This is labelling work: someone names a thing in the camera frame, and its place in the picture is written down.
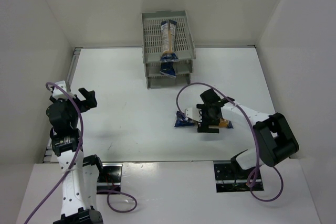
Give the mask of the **pasta bag table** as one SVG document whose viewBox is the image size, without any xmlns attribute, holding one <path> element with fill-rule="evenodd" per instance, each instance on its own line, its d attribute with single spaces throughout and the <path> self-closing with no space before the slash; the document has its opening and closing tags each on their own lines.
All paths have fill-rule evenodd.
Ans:
<svg viewBox="0 0 336 224">
<path fill-rule="evenodd" d="M 174 127 L 194 127 L 198 126 L 198 123 L 192 119 L 187 118 L 180 111 L 176 112 L 176 121 Z M 226 128 L 233 129 L 232 122 L 226 119 L 220 119 L 219 125 L 211 125 L 210 128 Z"/>
</svg>

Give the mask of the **pasta bag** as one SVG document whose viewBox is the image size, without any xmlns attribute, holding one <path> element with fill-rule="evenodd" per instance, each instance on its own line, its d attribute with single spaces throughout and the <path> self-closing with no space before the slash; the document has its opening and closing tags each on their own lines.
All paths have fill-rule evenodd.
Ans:
<svg viewBox="0 0 336 224">
<path fill-rule="evenodd" d="M 177 21 L 169 19 L 161 22 L 162 52 L 161 62 L 177 62 L 178 57 L 175 52 L 175 35 Z"/>
<path fill-rule="evenodd" d="M 176 78 L 176 73 L 174 70 L 173 62 L 161 63 L 160 74 L 166 77 Z"/>
</svg>

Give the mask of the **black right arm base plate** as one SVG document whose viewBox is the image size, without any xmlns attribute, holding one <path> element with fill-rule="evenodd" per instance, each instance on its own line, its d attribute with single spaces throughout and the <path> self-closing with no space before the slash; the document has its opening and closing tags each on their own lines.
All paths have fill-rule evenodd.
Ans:
<svg viewBox="0 0 336 224">
<path fill-rule="evenodd" d="M 217 193 L 250 191 L 247 177 L 254 169 L 243 170 L 231 161 L 214 161 L 214 176 Z"/>
</svg>

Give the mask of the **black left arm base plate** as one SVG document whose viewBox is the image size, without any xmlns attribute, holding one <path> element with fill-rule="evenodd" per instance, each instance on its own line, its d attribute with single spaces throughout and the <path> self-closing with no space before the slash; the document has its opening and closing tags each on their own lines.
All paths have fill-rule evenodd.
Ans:
<svg viewBox="0 0 336 224">
<path fill-rule="evenodd" d="M 106 190 L 121 191 L 121 163 L 103 163 L 102 172 L 97 179 L 97 194 L 106 195 Z"/>
</svg>

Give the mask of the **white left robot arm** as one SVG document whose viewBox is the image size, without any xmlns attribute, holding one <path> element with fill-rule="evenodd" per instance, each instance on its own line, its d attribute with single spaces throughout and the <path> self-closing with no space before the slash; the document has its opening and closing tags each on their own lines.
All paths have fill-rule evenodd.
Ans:
<svg viewBox="0 0 336 224">
<path fill-rule="evenodd" d="M 83 153 L 82 113 L 95 108 L 94 91 L 81 88 L 85 100 L 71 93 L 65 81 L 49 82 L 47 89 L 52 93 L 52 104 L 46 114 L 52 125 L 50 138 L 52 150 L 60 165 L 62 178 L 62 208 L 57 223 L 103 223 L 96 209 L 95 179 L 99 174 L 99 159 L 85 157 Z"/>
</svg>

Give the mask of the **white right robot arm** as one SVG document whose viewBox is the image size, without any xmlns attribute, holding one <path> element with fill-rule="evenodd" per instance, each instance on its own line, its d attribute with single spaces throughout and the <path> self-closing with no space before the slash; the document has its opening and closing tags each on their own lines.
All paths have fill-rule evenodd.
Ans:
<svg viewBox="0 0 336 224">
<path fill-rule="evenodd" d="M 242 170 L 259 165 L 275 167 L 278 163 L 295 154 L 299 144 L 281 113 L 266 114 L 237 103 L 233 98 L 220 98 L 214 89 L 201 95 L 201 104 L 196 105 L 194 120 L 198 122 L 199 133 L 219 133 L 221 123 L 230 127 L 252 130 L 257 146 L 242 151 L 232 162 Z"/>
</svg>

